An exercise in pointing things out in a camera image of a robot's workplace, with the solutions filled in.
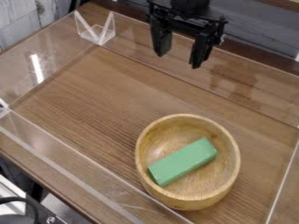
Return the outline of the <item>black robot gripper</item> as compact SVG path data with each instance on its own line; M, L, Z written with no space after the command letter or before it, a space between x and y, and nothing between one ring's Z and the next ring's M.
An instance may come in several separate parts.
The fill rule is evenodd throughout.
M211 0L147 0L154 51L163 57L172 48L172 30L196 36L190 64L196 69L223 42L228 20L211 7Z

